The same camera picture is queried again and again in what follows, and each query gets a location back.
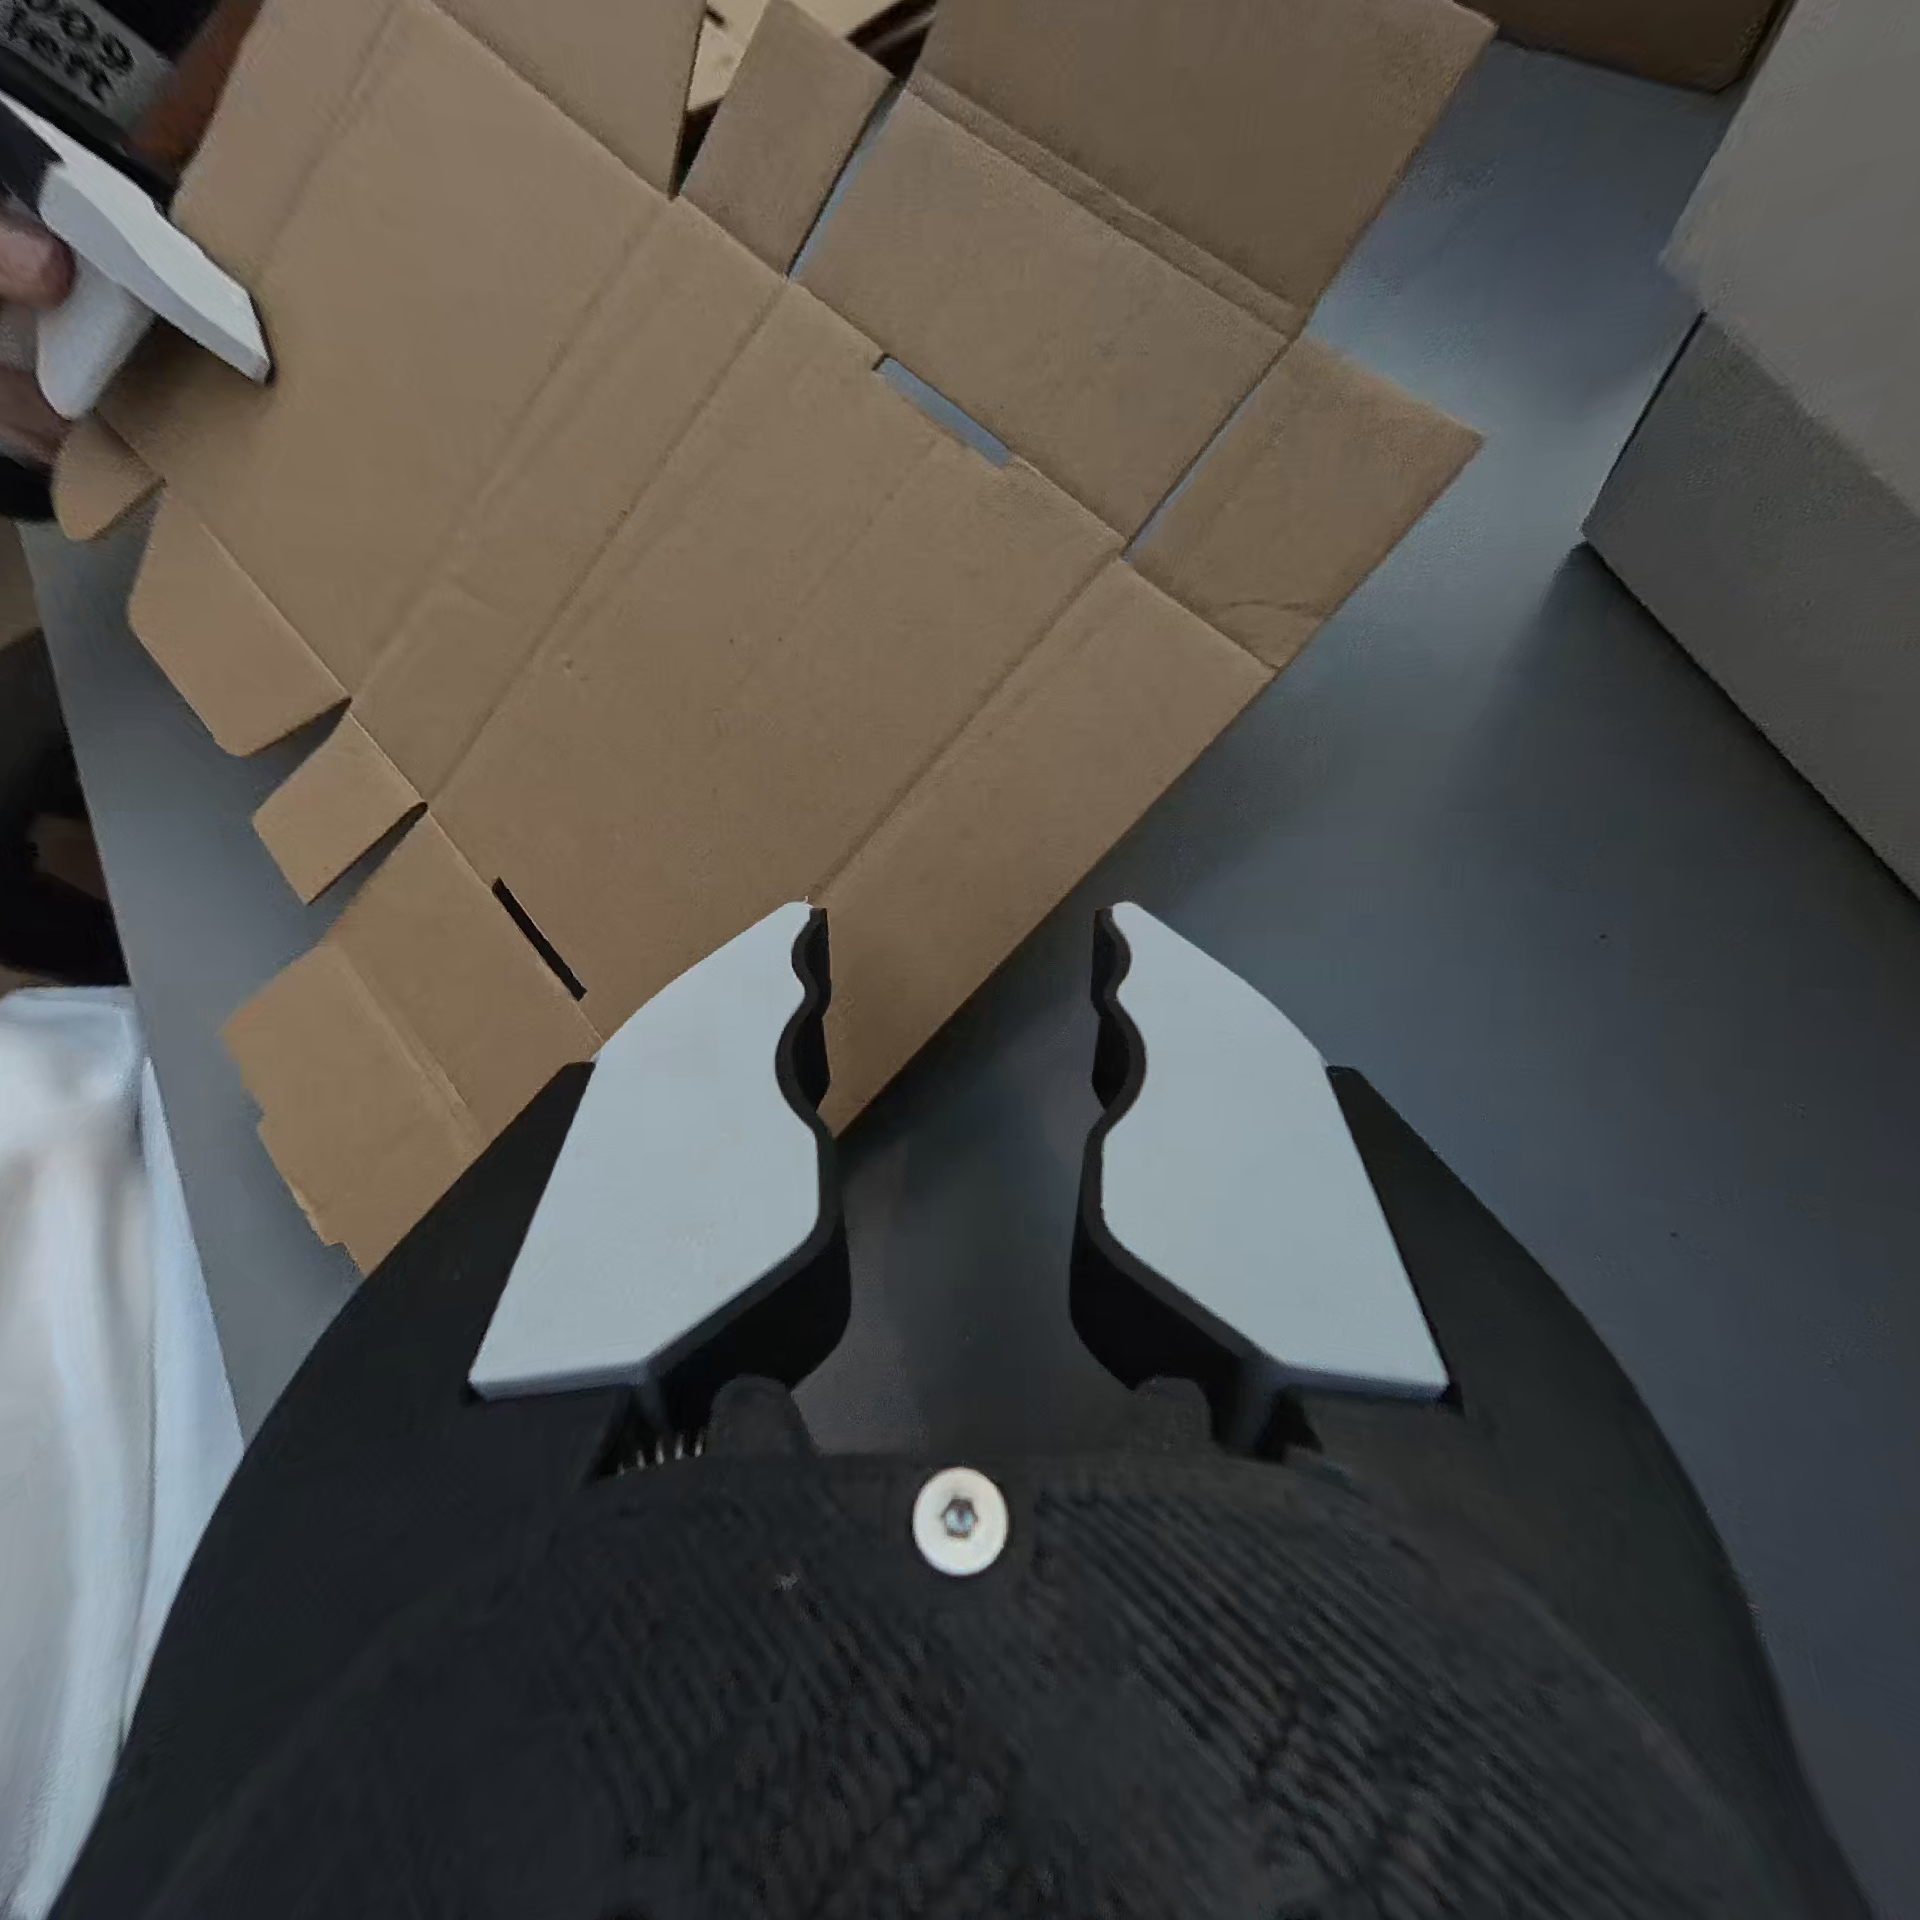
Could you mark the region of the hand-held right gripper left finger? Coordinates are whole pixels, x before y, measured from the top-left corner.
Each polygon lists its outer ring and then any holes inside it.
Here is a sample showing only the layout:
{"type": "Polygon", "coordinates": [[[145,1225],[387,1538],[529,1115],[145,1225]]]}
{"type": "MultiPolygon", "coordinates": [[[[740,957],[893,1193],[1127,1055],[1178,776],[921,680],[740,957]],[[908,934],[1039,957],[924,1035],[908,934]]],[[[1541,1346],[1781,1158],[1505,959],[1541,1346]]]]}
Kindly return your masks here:
{"type": "Polygon", "coordinates": [[[623,1387],[659,1432],[723,1392],[794,1387],[849,1328],[849,1226],[822,1120],[830,929],[785,902],[642,1002],[583,1099],[468,1387],[623,1387]]]}

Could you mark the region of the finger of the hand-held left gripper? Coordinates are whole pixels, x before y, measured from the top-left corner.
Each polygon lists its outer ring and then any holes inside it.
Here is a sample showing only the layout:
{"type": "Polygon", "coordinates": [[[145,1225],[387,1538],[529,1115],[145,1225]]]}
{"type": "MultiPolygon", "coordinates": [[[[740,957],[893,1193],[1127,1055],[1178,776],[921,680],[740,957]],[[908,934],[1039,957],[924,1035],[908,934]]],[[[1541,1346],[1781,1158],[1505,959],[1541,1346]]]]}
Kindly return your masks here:
{"type": "Polygon", "coordinates": [[[61,421],[83,421],[154,327],[154,310],[103,273],[77,273],[71,293],[35,322],[39,392],[61,421]]]}
{"type": "Polygon", "coordinates": [[[3,97],[5,191],[74,258],[103,273],[253,383],[273,351],[250,293],[226,273],[133,176],[10,93],[3,97]]]}

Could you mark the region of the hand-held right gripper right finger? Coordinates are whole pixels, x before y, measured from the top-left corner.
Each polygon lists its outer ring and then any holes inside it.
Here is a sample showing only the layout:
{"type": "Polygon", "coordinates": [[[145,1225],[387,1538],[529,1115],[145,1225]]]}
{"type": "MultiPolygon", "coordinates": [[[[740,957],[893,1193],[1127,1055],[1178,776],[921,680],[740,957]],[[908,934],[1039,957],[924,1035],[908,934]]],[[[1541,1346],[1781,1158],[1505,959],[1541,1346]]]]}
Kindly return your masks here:
{"type": "Polygon", "coordinates": [[[1127,1387],[1194,1390],[1235,1454],[1300,1397],[1439,1408],[1443,1346],[1332,1069],[1283,1009],[1135,902],[1095,914],[1073,1328],[1127,1387]]]}

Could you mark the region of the brown cardboard folding box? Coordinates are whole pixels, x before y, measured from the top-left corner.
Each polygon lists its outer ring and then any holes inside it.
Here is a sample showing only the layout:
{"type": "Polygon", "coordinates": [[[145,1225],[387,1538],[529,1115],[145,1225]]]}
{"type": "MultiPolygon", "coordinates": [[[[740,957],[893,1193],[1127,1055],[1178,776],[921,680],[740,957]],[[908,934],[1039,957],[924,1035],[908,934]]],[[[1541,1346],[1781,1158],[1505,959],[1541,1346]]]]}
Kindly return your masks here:
{"type": "Polygon", "coordinates": [[[268,386],[141,345],[54,479],[311,899],[226,1024],[370,1273],[790,899],[855,1117],[1283,671],[1474,432],[1306,336],[1495,34],[1443,1],[268,5],[180,225],[268,386]]]}

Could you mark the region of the person's left hand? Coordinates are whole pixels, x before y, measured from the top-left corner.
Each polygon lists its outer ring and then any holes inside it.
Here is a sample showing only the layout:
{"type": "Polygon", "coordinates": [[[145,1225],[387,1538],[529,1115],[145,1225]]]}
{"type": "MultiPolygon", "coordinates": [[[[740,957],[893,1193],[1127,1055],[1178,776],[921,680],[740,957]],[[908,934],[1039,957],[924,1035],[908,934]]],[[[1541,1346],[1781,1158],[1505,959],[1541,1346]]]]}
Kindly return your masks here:
{"type": "Polygon", "coordinates": [[[49,469],[69,421],[49,401],[35,370],[35,346],[23,345],[27,318],[52,313],[74,287],[74,255],[33,216],[3,207],[3,443],[10,457],[49,469]]]}

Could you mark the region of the person's white shirt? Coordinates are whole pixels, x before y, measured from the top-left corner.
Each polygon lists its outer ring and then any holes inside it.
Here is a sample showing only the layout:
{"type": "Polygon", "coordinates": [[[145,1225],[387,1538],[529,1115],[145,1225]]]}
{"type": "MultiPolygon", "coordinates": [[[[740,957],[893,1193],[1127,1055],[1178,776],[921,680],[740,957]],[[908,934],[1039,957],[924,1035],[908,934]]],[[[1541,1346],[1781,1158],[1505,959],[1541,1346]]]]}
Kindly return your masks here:
{"type": "Polygon", "coordinates": [[[242,1448],[133,992],[5,995],[5,1914],[77,1859],[242,1448]]]}

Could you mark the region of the stack of white cardboard boxes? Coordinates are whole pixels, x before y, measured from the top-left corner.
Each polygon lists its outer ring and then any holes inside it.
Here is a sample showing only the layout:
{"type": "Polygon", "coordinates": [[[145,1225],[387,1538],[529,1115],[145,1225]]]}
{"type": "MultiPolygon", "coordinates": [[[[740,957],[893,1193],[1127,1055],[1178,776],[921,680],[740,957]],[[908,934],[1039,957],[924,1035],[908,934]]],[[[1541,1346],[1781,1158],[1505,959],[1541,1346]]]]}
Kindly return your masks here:
{"type": "Polygon", "coordinates": [[[1695,325],[1586,518],[1917,889],[1917,5],[1794,5],[1670,233],[1695,325]]]}

